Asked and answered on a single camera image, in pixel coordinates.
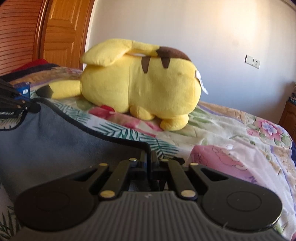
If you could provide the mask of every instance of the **wooden louvered door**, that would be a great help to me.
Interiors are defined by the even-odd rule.
[[[43,0],[6,0],[0,6],[0,75],[33,60]]]
[[[50,63],[82,68],[86,33],[94,0],[52,0],[44,45],[43,58]]]

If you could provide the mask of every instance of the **brown stripe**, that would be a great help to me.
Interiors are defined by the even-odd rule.
[[[161,63],[163,64],[163,67],[165,69],[167,69],[168,68],[168,65],[170,64],[170,58],[169,57],[168,58],[162,57],[161,58]]]
[[[182,51],[170,47],[159,47],[158,50],[156,50],[158,57],[166,57],[166,58],[181,58],[188,61],[191,61],[190,58],[184,54]]]
[[[142,57],[141,64],[142,64],[142,70],[146,74],[148,72],[149,62],[150,62],[150,56],[144,56]]]

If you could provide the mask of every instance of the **bedside table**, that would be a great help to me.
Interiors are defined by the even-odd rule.
[[[279,121],[279,125],[285,128],[292,140],[296,141],[296,105],[286,103],[285,109]]]

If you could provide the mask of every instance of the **book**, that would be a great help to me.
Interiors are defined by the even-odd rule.
[[[296,105],[296,97],[289,97],[288,101],[294,105]]]

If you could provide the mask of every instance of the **pikachu plush toy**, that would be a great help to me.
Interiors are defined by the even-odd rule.
[[[183,52],[127,39],[109,39],[81,58],[80,80],[50,83],[36,91],[46,98],[83,95],[88,101],[142,120],[162,119],[164,130],[182,129],[204,89],[200,73]]]

